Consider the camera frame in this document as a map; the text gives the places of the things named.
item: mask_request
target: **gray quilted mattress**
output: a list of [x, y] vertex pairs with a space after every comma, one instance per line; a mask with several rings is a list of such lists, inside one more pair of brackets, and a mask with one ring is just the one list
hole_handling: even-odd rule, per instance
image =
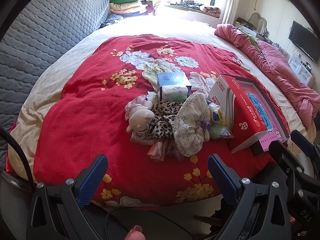
[[[0, 125], [9, 130], [41, 74], [99, 29], [109, 0], [32, 0], [0, 43]], [[0, 170], [7, 145], [0, 139]]]

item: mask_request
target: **beige bedsheet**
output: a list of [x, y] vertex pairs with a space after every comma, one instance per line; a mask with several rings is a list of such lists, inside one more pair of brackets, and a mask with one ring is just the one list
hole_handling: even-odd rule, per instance
[[[302, 125], [295, 109], [278, 87], [276, 87], [244, 53], [230, 43], [215, 36], [214, 31], [215, 29], [199, 22], [140, 16], [127, 18], [117, 24], [109, 25], [83, 39], [73, 47], [73, 49], [52, 64], [38, 79], [22, 106], [16, 128], [11, 132], [11, 135], [21, 145], [26, 154], [31, 170], [33, 170], [36, 146], [42, 122], [51, 106], [60, 99], [61, 91], [65, 83], [72, 77], [82, 62], [92, 55], [101, 43], [110, 37], [125, 35], [153, 34], [160, 37], [174, 37], [192, 42], [211, 44], [215, 47], [234, 52], [242, 60], [245, 67], [250, 69], [251, 73], [254, 74], [274, 96], [289, 123], [290, 129], [299, 130], [309, 141], [313, 142], [316, 137], [314, 123], [312, 123], [311, 128], [307, 131]], [[289, 142], [288, 148], [295, 156], [301, 152], [291, 141]], [[20, 177], [27, 179], [22, 162], [11, 147], [9, 147], [9, 160], [15, 172]]]

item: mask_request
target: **pink blanket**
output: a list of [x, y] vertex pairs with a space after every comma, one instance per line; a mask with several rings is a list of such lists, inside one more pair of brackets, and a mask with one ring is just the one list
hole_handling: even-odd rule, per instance
[[263, 56], [260, 55], [247, 36], [230, 24], [219, 24], [214, 34], [244, 52], [287, 97], [305, 128], [310, 128], [312, 119], [320, 109], [320, 95], [299, 81], [276, 48], [264, 41], [257, 41], [263, 53]]

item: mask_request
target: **tissue pack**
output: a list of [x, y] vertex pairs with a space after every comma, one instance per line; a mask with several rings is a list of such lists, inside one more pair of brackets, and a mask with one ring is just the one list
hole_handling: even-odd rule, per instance
[[158, 99], [183, 103], [190, 96], [191, 84], [184, 72], [158, 72]]

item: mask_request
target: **television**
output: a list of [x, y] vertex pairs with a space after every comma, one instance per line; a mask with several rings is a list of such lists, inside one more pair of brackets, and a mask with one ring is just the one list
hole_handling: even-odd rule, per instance
[[318, 63], [320, 58], [320, 41], [310, 30], [293, 21], [289, 40], [315, 63]]

